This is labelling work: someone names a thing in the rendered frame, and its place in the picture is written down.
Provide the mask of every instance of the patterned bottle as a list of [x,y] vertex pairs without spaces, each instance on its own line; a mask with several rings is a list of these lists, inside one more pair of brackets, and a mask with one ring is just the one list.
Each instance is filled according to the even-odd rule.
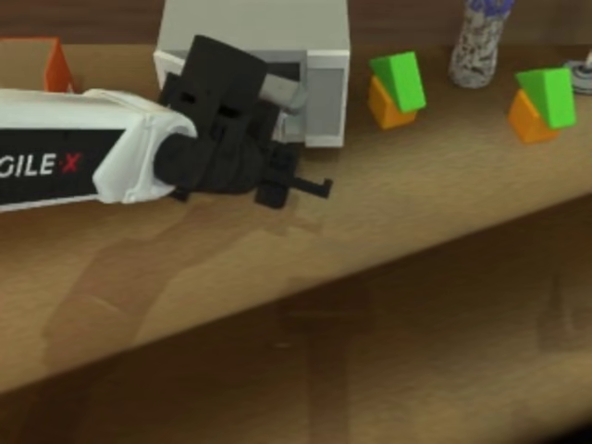
[[483,88],[496,72],[498,44],[514,0],[465,0],[464,21],[450,60],[450,78],[463,88]]

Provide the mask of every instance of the orange cube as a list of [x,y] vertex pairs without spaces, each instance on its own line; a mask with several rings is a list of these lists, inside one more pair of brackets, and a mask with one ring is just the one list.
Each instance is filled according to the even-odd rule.
[[373,76],[370,80],[368,106],[383,130],[412,123],[417,116],[417,111],[402,113],[377,76]]
[[73,80],[59,39],[0,38],[0,88],[73,93]]
[[524,143],[551,141],[560,133],[558,129],[549,128],[524,90],[518,90],[514,96],[508,120]]

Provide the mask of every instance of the brown surface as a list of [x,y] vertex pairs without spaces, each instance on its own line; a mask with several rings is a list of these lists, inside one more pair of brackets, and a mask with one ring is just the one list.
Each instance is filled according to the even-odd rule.
[[[2,5],[4,35],[57,35],[65,43],[155,43],[163,0],[29,0]],[[452,43],[463,0],[350,0],[355,43]],[[591,44],[592,3],[520,0],[506,43]]]
[[15,42],[0,40],[0,88],[42,91],[44,72],[54,42]]
[[592,414],[590,208],[570,203],[5,396],[0,438],[534,442]]
[[[80,83],[154,96],[149,46],[67,47]],[[0,390],[61,373],[219,317],[384,264],[589,192],[589,128],[522,146],[505,119],[520,68],[573,50],[507,49],[495,84],[454,88],[448,52],[419,55],[428,108],[376,128],[365,108],[369,56],[352,65],[347,146],[312,153],[328,201],[285,211],[252,196],[133,206],[73,204],[0,217]],[[581,119],[592,102],[578,99]]]

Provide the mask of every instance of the green cube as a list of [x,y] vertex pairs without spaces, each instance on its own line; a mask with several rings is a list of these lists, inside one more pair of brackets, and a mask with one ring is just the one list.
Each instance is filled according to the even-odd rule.
[[516,79],[551,129],[575,125],[574,88],[569,68],[533,69],[519,72]]
[[402,113],[426,107],[424,84],[415,52],[372,59],[370,68]]

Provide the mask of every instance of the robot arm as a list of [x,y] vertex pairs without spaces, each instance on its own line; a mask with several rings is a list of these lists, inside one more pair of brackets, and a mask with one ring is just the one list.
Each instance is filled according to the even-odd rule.
[[332,182],[295,178],[299,150],[271,141],[280,107],[295,112],[303,97],[262,60],[203,36],[159,104],[105,90],[0,90],[0,211],[253,190],[281,208],[290,188],[326,198]]

